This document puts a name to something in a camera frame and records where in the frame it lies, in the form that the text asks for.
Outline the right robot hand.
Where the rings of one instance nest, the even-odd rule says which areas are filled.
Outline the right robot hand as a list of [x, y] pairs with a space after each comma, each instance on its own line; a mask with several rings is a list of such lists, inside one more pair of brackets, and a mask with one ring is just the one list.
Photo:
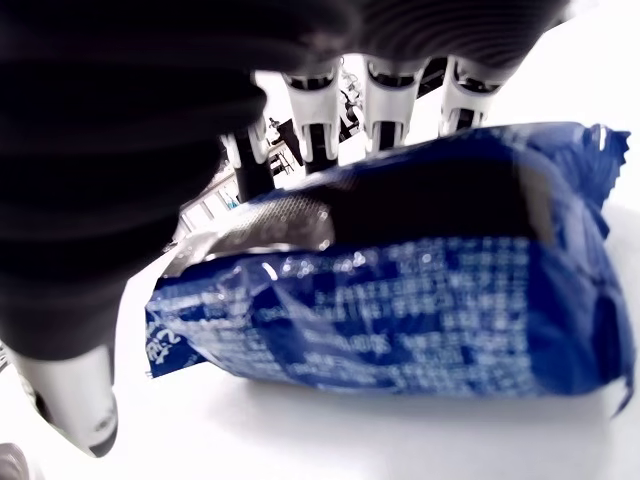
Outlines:
[[118, 428], [114, 341], [128, 279], [210, 182], [220, 137], [254, 139], [284, 74], [299, 124], [330, 117], [328, 75], [374, 84], [434, 56], [507, 80], [561, 1], [5, 1], [1, 5], [1, 339], [40, 416], [88, 455]]

